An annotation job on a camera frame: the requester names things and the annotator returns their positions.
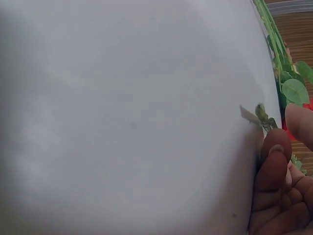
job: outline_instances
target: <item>green vine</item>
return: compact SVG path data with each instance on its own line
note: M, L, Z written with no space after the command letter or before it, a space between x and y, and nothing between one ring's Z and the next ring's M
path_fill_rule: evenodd
M264 0L254 0L256 10L266 28L268 47L273 52L273 70L282 111L289 103L310 103L304 79L313 84L313 69L304 61L293 63L287 46Z

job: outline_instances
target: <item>round leaf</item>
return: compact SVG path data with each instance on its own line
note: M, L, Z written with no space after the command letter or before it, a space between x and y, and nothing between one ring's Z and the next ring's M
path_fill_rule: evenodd
M289 79L282 85L282 92L285 97L296 104L310 103L309 94L305 86L296 79Z
M313 70L311 69L311 67L304 61L298 61L295 66L298 73L301 74L304 78L308 79L308 81L313 84Z

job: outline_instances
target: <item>white surface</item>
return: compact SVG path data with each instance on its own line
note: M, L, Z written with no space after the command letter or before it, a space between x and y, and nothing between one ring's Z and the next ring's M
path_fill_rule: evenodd
M1 234L244 234L264 102L249 0L2 0Z

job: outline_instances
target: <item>finger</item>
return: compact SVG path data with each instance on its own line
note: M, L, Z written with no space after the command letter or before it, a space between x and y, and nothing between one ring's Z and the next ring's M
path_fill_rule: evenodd
M289 172L291 175L291 186L295 186L299 180L301 180L304 177L304 174L294 165L291 164L289 167Z
M255 235L278 235L290 231L303 229L311 221L310 214L304 202L295 204L287 211L282 212L268 223L263 225L254 234Z
M281 188L287 172L287 160L280 151L271 152L256 175L256 191L276 191Z
M270 152L256 176L249 230L253 234L281 211L279 200L287 171L287 160L282 152Z
M285 117L290 133L313 150L313 112L295 104L289 104L286 107Z
M289 157L291 155L291 144L285 131L273 130L264 140L263 154L265 158L255 180L253 211L260 211L277 205L280 199L280 187L282 186Z
M261 151L263 160L267 158L268 153L275 145L282 147L287 162L289 162L292 155L291 141L283 129L271 130L265 137Z

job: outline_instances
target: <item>fingernail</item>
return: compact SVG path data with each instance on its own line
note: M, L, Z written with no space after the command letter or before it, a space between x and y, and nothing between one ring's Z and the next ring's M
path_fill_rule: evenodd
M282 153L285 152L284 148L280 144L276 144L272 148L270 148L268 154L270 154L271 152L274 152L274 151L279 151L279 152L282 152Z

